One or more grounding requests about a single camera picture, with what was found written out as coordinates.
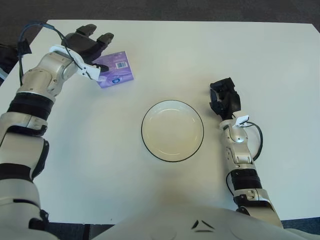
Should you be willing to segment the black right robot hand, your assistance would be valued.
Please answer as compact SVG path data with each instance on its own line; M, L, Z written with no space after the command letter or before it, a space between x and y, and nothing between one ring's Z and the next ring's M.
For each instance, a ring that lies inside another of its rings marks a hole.
M223 121L232 119L233 113L241 110L240 96L230 77L211 83L209 88L210 108Z

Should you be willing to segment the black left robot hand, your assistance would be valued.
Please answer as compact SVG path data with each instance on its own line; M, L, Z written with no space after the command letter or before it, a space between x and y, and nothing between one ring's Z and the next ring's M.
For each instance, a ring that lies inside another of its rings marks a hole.
M86 64L100 67L100 71L104 73L109 71L109 67L94 63L94 61L101 56L102 52L112 42L114 34L107 32L93 40L90 36L96 28L97 26L94 24L83 25L77 28L75 32L68 33L65 38L69 49L78 53Z

